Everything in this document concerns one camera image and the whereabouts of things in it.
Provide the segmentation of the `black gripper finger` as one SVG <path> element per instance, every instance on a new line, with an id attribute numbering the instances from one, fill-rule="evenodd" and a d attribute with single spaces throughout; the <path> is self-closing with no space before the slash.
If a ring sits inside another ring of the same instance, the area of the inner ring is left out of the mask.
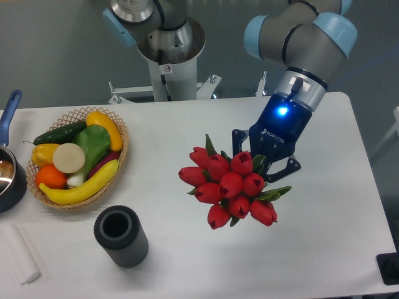
<path id="1" fill-rule="evenodd" d="M 243 151 L 243 143 L 249 138 L 249 130 L 234 129 L 232 131 L 233 155 Z"/>
<path id="2" fill-rule="evenodd" d="M 277 171 L 276 173 L 266 173 L 265 174 L 265 181 L 267 183 L 275 183 L 302 168 L 300 162 L 296 159 L 294 155 L 291 155 L 287 159 L 287 163 L 284 169 Z"/>

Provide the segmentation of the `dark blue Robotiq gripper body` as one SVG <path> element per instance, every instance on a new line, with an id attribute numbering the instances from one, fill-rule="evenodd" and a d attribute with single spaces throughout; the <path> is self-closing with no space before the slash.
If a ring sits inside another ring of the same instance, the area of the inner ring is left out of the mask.
<path id="1" fill-rule="evenodd" d="M 251 155 L 263 155 L 270 163 L 289 157 L 311 116 L 302 105 L 273 94 L 249 129 Z"/>

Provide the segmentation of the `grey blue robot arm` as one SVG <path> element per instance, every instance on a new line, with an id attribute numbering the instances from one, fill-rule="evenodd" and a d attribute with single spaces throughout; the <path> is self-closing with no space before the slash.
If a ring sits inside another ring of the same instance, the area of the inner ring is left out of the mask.
<path id="1" fill-rule="evenodd" d="M 278 16 L 256 16 L 246 26 L 247 53 L 286 66 L 258 121 L 232 132 L 234 154 L 248 140 L 251 155 L 264 157 L 261 176 L 268 183 L 300 170 L 297 140 L 357 40 L 345 17 L 350 5 L 290 1 Z M 199 99 L 197 58 L 205 36 L 185 1 L 111 1 L 102 17 L 117 40 L 136 46 L 147 60 L 156 101 Z"/>

